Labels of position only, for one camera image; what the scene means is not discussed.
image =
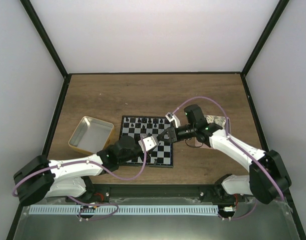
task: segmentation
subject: robotic arm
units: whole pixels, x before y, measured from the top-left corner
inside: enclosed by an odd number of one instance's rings
[[[14,175],[15,184],[23,182],[17,188],[21,205],[29,206],[51,196],[68,195],[87,200],[93,194],[92,183],[87,176],[106,173],[100,166],[113,172],[119,168],[120,164],[143,157],[144,150],[150,154],[160,141],[176,143],[193,137],[225,153],[249,172],[249,175],[246,176],[226,175],[220,178],[222,192],[230,195],[235,193],[253,195],[265,204],[278,196],[276,187],[258,165],[245,154],[245,151],[264,166],[282,192],[290,187],[291,180],[277,152],[273,150],[265,152],[245,144],[232,135],[226,135],[221,126],[207,122],[201,108],[196,104],[186,107],[184,111],[188,124],[181,125],[176,115],[169,112],[166,117],[173,123],[173,126],[157,137],[144,136],[143,139],[134,139],[130,136],[123,136],[106,149],[81,159],[47,160],[43,155],[36,157]],[[32,173],[36,175],[23,181]]]

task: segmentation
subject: wooden table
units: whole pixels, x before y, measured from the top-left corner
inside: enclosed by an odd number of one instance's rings
[[[113,140],[117,141],[122,115],[164,116],[185,100],[200,95],[212,98],[225,109],[235,137],[260,148],[238,74],[85,74],[71,78],[49,159],[84,157],[68,146],[71,135],[84,116],[113,123],[116,130]],[[193,103],[200,105],[204,114],[222,115],[211,102],[197,99],[189,104]],[[177,116],[182,124],[187,123],[183,110],[179,110]],[[131,182],[108,174],[94,176],[92,181],[105,184],[213,184],[228,173],[247,174],[241,165],[223,153],[213,149],[189,148],[184,142],[174,144],[173,160],[173,168],[146,167],[141,176]],[[139,170],[135,166],[121,166],[115,173],[130,178]]]

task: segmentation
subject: gray floor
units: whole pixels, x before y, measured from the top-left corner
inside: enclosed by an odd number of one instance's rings
[[[139,204],[128,201],[125,204]],[[239,204],[242,215],[252,206]],[[221,221],[216,216],[113,216],[94,222],[79,222],[74,215],[29,215],[24,213],[16,240],[269,240],[298,239],[290,209],[283,203],[258,204],[248,217]]]

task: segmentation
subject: gray wall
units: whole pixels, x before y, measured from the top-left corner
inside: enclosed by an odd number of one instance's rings
[[[269,147],[292,179],[306,232],[306,0],[289,2],[247,82]]]
[[[32,0],[69,73],[241,71],[278,0]]]
[[[13,174],[42,152],[63,78],[18,0],[0,0],[0,240],[19,201]]]

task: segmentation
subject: vent grille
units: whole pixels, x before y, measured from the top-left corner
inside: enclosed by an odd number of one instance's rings
[[[112,213],[116,207],[101,206],[96,209],[83,211],[85,215],[106,215]],[[32,205],[30,215],[77,215],[80,205]],[[217,216],[216,205],[120,205],[115,215],[197,215]]]

